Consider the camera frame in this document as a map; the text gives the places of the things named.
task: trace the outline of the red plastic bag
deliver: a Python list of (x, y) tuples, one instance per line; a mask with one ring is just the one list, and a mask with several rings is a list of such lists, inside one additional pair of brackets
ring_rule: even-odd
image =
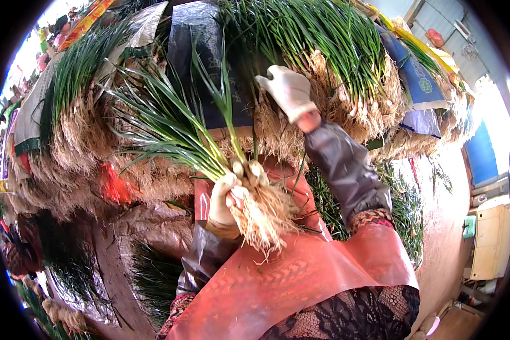
[(435, 45), (436, 48), (441, 48), (444, 45), (444, 39), (442, 39), (442, 35), (435, 31), (432, 28), (429, 28), (425, 36), (431, 40), (431, 43)]
[(122, 177), (117, 176), (115, 167), (110, 163), (100, 165), (100, 178), (102, 187), (100, 195), (104, 201), (111, 199), (117, 204), (132, 203), (131, 198), (138, 198), (137, 193), (142, 192)]

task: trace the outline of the white work glove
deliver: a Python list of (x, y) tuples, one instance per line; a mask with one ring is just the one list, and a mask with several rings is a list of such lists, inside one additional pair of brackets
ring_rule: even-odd
[[(244, 166), (236, 160), (231, 163), (233, 173), (221, 177), (211, 192), (210, 211), (205, 228), (220, 238), (235, 239), (240, 234), (240, 230), (231, 214), (231, 207), (243, 209), (243, 198), (249, 195), (249, 191), (239, 180), (244, 176)], [(268, 177), (259, 162), (252, 160), (247, 163), (247, 166), (250, 169), (247, 177), (251, 185), (269, 185)]]
[(291, 124), (304, 112), (317, 110), (310, 100), (310, 81), (305, 76), (278, 65), (270, 66), (267, 75), (272, 80), (263, 76), (256, 76), (255, 80), (272, 95)]

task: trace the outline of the green logo on bag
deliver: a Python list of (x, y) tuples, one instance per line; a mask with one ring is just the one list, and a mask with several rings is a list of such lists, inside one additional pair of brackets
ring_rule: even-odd
[(421, 78), (419, 80), (419, 87), (425, 92), (425, 93), (431, 93), (432, 92), (432, 85), (431, 82), (427, 80), (427, 78)]

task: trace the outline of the red plastic apron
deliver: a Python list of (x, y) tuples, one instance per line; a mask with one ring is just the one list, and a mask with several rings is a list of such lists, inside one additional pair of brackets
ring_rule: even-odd
[(302, 233), (263, 256), (245, 245), (212, 277), (167, 336), (177, 339), (259, 339), (306, 307), (347, 289), (408, 284), (419, 289), (408, 254), (390, 227), (371, 224), (346, 242)]

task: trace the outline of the patterned sleeve cuff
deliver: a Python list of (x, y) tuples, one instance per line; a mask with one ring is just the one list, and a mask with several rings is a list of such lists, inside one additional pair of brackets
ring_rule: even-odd
[(387, 225), (396, 230), (391, 212), (386, 208), (379, 208), (364, 210), (356, 214), (351, 221), (351, 234), (355, 235), (360, 228), (371, 223)]
[(189, 304), (195, 298), (195, 294), (184, 294), (181, 296), (176, 296), (174, 301), (170, 304), (170, 316), (166, 319), (166, 322), (161, 327), (159, 334), (157, 334), (157, 340), (164, 340), (176, 320), (182, 315), (183, 311), (189, 306)]

